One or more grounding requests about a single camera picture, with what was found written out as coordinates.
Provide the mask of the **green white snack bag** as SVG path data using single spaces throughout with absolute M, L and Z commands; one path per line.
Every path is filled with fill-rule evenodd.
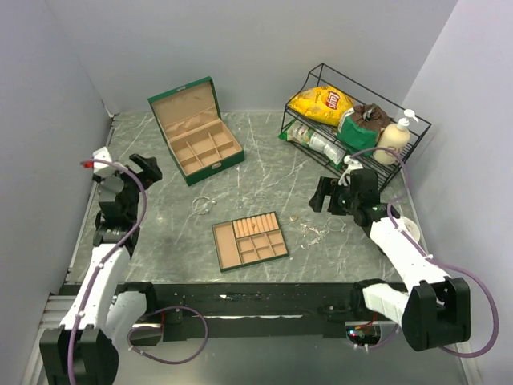
M 297 143 L 304 148 L 309 148 L 310 150 L 321 153 L 329 159 L 329 162 L 335 168 L 340 168 L 343 164 L 345 152 L 335 143 L 332 143 L 313 128 L 299 120 L 290 122 L 286 126 L 286 129 L 279 134 L 278 138 Z

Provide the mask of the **white tape roll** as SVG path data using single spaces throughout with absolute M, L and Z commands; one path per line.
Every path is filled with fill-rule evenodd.
M 402 216 L 402 220 L 404 222 L 404 225 L 407 229 L 407 231 L 410 233 L 412 238 L 419 243 L 421 238 L 421 231 L 418 225 L 412 221 L 410 218 Z

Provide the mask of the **green jewelry tray insert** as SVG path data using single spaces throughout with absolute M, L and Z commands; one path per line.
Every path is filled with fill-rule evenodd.
M 221 272 L 289 256 L 275 211 L 214 224 L 212 233 Z

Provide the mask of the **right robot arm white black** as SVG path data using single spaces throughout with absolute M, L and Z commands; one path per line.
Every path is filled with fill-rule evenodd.
M 385 316 L 402 328 L 415 351 L 470 338 L 470 287 L 421 255 L 409 240 L 400 213 L 381 201 L 374 170 L 353 170 L 342 180 L 321 177 L 309 206 L 319 213 L 324 205 L 333 215 L 351 216 L 389 259 L 406 287 L 396 290 L 380 279 L 354 284 L 350 309 L 356 318 L 366 320 L 375 313 Z

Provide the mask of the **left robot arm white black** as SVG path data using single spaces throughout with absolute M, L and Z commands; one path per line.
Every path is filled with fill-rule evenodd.
M 139 320 L 150 322 L 159 312 L 150 283 L 118 287 L 139 240 L 147 211 L 146 191 L 162 178 L 154 157 L 137 153 L 130 160 L 139 167 L 113 161 L 100 148 L 82 161 L 98 185 L 99 211 L 91 260 L 75 300 L 54 329 L 39 342 L 43 369 L 50 384 L 112 384 L 119 368 L 119 352 Z

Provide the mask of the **green jewelry box open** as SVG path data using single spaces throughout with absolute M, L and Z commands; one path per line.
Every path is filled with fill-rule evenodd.
M 147 101 L 188 186 L 245 160 L 244 149 L 221 118 L 211 77 L 152 96 Z

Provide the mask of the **green brown paper bag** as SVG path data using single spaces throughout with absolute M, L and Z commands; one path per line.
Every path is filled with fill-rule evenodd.
M 360 104 L 343 114 L 337 130 L 337 139 L 350 152 L 373 148 L 381 132 L 391 123 L 390 117 L 377 104 Z

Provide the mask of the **cream lotion pump bottle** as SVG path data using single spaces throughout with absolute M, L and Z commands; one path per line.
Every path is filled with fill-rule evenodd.
M 382 130 L 378 147 L 387 148 L 399 155 L 410 140 L 409 125 L 411 120 L 419 122 L 415 112 L 411 109 L 406 109 L 403 112 L 403 117 L 397 123 L 391 123 Z M 385 150 L 375 150 L 374 159 L 379 164 L 384 165 L 390 165 L 396 161 L 396 157 Z

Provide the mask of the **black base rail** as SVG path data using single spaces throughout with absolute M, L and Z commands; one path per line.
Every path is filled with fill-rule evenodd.
M 356 315 L 353 282 L 136 282 L 118 284 L 148 293 L 148 316 L 165 342 L 190 338 L 252 338 L 320 335 L 345 338 L 351 325 L 388 323 L 376 313 Z

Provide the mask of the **silver pearl bangle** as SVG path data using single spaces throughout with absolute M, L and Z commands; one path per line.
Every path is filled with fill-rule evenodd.
M 196 215 L 206 215 L 212 211 L 216 205 L 216 200 L 209 197 L 197 197 L 192 202 L 192 211 Z
M 325 226 L 329 232 L 340 233 L 345 229 L 345 222 L 340 217 L 330 217 Z

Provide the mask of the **yellow Lays chips bag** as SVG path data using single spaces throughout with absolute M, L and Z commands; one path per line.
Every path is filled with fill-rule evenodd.
M 336 127 L 353 100 L 335 87 L 323 86 L 299 92 L 288 106 L 308 119 Z

